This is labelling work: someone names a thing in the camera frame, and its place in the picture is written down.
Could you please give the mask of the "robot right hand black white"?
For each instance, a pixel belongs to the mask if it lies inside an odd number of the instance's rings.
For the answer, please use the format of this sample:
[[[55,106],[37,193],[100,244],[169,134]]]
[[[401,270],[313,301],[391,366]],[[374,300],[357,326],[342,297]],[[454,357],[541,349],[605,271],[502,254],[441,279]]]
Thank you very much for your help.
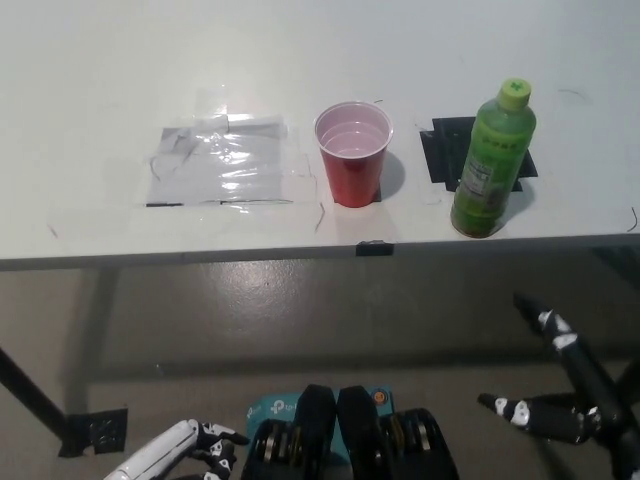
[[[521,400],[482,393],[478,403],[532,436],[581,444],[591,438],[613,450],[639,445],[639,425],[612,378],[586,342],[551,307],[516,292],[515,308],[543,339],[574,388]]]

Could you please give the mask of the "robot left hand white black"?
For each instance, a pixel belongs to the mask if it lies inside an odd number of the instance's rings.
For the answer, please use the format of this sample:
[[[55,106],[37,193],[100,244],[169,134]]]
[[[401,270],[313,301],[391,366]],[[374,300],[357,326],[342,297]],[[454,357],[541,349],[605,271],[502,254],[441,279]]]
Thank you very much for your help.
[[[183,420],[136,451],[106,479],[167,479],[185,458],[203,461],[208,469],[182,479],[229,479],[237,460],[235,447],[249,443],[247,437],[228,427]]]

